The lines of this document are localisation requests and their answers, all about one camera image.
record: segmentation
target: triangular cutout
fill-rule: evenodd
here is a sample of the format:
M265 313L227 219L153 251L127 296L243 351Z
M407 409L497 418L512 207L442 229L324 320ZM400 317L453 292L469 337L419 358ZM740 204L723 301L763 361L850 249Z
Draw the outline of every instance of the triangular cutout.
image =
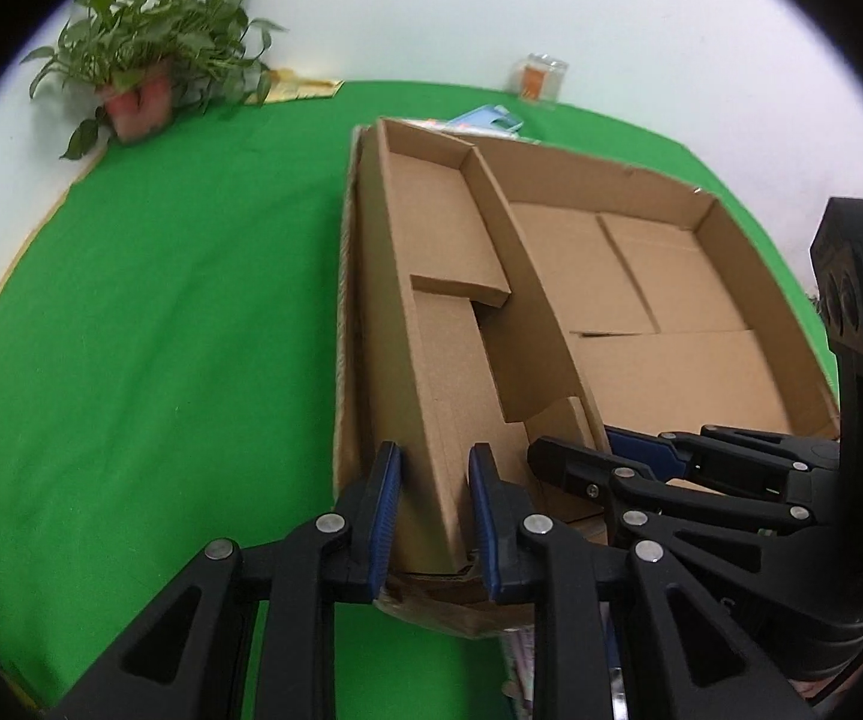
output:
M674 587L668 591L667 598L692 683L698 688L707 688L744 671L744 659L730 648L725 637L708 622L684 591Z
M687 531L675 533L681 541L698 549L703 549L711 555L727 560L731 565L743 568L756 574L761 570L761 550L754 544L745 544L741 541L728 541L725 538L705 536L703 533L689 533Z
M199 587L185 590L158 618L151 630L128 651L121 661L121 667L136 677L171 685L178 676L178 667L200 601Z

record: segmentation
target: large cardboard box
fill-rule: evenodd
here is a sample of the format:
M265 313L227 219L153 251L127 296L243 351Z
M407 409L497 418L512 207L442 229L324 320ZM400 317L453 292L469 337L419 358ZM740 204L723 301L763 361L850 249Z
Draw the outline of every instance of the large cardboard box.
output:
M468 450L569 522L541 435L605 424L835 436L828 382L716 197L650 170L382 119L356 139L342 233L334 482L382 440L406 466L393 571L473 575Z

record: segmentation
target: green table surface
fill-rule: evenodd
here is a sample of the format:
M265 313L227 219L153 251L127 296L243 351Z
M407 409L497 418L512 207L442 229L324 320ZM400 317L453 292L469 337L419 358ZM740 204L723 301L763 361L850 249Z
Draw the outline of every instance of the green table surface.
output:
M397 82L180 119L111 148L0 297L0 658L46 702L210 539L274 541L329 509L351 129L485 103L521 115L525 137L718 194L831 377L820 322L754 218L687 148L644 129ZM336 652L345 720L507 716L493 641L342 605Z

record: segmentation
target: yellow object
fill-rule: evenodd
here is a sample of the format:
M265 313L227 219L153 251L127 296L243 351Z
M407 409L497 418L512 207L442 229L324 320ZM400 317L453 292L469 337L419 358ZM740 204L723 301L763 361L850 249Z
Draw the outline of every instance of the yellow object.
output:
M308 98L333 98L338 93L344 81L303 79L296 76L290 68L265 71L271 79L271 89L262 104L289 103L290 100L307 100ZM251 95L246 103L258 103L256 95Z

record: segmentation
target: cardboard box wall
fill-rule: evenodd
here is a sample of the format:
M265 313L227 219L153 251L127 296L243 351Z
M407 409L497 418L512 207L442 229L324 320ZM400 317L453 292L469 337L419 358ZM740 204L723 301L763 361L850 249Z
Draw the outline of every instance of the cardboard box wall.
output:
M530 440L607 449L606 423L836 435L754 247L714 196L650 170L382 119L354 144L340 282L335 488L381 440L404 447L402 586L483 599L456 581L473 576L473 442L539 511L587 525L593 504L530 474Z

